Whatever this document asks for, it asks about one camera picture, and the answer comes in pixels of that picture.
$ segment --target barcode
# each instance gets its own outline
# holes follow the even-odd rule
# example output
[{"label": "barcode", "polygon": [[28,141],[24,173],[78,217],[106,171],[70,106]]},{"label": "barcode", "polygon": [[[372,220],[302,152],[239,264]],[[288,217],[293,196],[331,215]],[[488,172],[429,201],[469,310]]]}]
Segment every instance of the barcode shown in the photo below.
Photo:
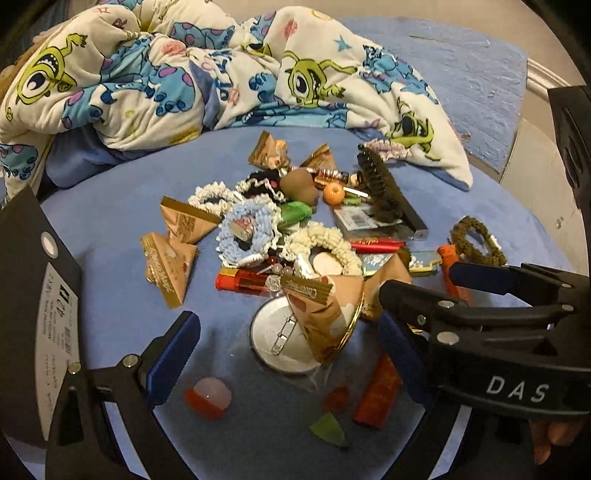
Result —
[{"label": "barcode", "polygon": [[68,327],[64,327],[64,349],[68,355],[72,353],[72,336]]},{"label": "barcode", "polygon": [[368,224],[365,218],[361,215],[351,215],[351,220],[353,220],[357,226],[365,226]]}]

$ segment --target brown beauty blender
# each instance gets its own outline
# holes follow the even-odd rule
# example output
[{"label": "brown beauty blender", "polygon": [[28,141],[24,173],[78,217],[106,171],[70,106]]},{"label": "brown beauty blender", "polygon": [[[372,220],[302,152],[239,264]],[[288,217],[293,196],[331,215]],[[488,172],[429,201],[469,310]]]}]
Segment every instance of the brown beauty blender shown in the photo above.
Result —
[{"label": "brown beauty blender", "polygon": [[311,207],[318,203],[318,190],[314,186],[311,173],[304,168],[298,168],[285,175],[279,181],[279,187],[290,200],[304,202]]}]

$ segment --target green paper scrap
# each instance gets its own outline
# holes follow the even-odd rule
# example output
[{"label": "green paper scrap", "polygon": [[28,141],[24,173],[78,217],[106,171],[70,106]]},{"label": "green paper scrap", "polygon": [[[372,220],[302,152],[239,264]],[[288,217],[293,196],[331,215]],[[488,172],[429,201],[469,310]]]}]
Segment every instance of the green paper scrap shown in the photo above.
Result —
[{"label": "green paper scrap", "polygon": [[323,439],[325,442],[336,445],[340,448],[348,448],[349,442],[345,438],[345,433],[340,427],[339,421],[332,413],[327,413],[320,420],[310,426],[314,435]]}]

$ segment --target small orange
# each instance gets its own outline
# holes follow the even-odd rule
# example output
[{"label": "small orange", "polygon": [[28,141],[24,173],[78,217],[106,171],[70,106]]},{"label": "small orange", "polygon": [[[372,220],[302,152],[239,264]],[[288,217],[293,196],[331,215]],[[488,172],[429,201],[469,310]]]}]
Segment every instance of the small orange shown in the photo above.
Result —
[{"label": "small orange", "polygon": [[339,205],[345,199],[345,189],[340,183],[329,183],[322,191],[324,201],[329,205]]}]

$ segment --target blue gripper pad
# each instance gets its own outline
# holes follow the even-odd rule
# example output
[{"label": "blue gripper pad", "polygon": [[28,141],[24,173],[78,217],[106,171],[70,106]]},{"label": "blue gripper pad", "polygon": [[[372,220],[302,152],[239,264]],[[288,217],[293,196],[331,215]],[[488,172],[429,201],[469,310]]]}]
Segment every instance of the blue gripper pad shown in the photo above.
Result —
[{"label": "blue gripper pad", "polygon": [[146,361],[147,365],[151,364],[152,367],[145,375],[145,382],[140,375],[140,383],[145,388],[148,404],[161,405],[168,400],[200,335],[199,317],[193,312],[185,311],[179,315],[164,336],[154,339],[148,346],[142,355],[142,361]]},{"label": "blue gripper pad", "polygon": [[424,358],[426,345],[422,348],[410,328],[383,312],[378,323],[380,340],[402,378],[402,383],[413,401],[429,408],[433,396],[427,388]]}]

